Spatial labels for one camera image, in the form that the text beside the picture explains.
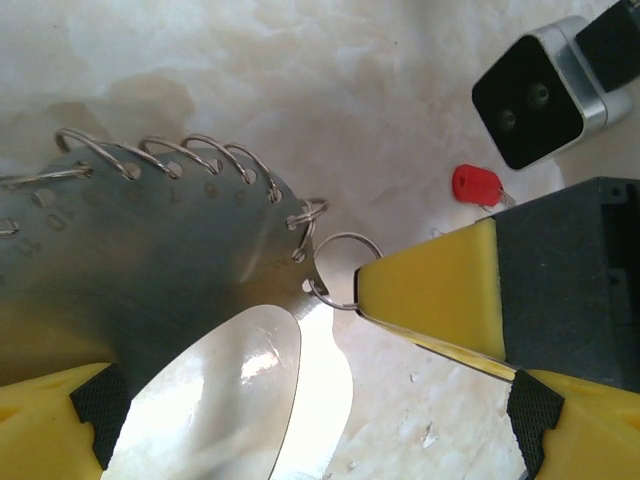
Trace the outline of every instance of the stamped number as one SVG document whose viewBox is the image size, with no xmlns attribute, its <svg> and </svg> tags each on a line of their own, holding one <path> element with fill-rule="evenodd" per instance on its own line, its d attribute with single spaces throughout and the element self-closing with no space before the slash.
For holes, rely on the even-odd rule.
<svg viewBox="0 0 640 480">
<path fill-rule="evenodd" d="M 138 205 L 142 202 L 142 192 L 138 189 L 125 190 L 124 196 L 131 205 Z"/>
<path fill-rule="evenodd" d="M 236 205 L 238 207 L 244 207 L 244 204 L 247 202 L 247 193 L 242 190 L 238 190 L 236 192 Z"/>
<path fill-rule="evenodd" d="M 208 198 L 213 200 L 218 196 L 218 188 L 215 183 L 207 182 L 204 184 L 204 193 Z"/>
<path fill-rule="evenodd" d="M 91 205 L 92 207 L 99 207 L 104 203 L 104 194 L 90 188 L 83 190 L 82 198 L 87 204 Z"/>
</svg>

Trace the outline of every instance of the black rubber grip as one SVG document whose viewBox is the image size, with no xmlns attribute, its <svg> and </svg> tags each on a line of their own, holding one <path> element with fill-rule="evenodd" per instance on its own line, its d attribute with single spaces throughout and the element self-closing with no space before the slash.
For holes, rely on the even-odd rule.
<svg viewBox="0 0 640 480">
<path fill-rule="evenodd" d="M 544 432 L 556 428 L 563 405 L 561 395 L 524 370 L 516 372 L 507 413 L 531 480 L 536 478 L 544 463 Z"/>
<path fill-rule="evenodd" d="M 80 421 L 93 425 L 93 453 L 106 470 L 131 405 L 124 375 L 110 365 L 69 396 Z"/>
</svg>

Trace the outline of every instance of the red key cap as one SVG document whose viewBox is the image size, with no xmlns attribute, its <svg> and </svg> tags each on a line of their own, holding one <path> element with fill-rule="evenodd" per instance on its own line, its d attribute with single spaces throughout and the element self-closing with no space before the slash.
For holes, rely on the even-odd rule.
<svg viewBox="0 0 640 480">
<path fill-rule="evenodd" d="M 463 203 L 495 207 L 505 199 L 498 176 L 484 168 L 460 165 L 453 172 L 453 196 Z"/>
</svg>

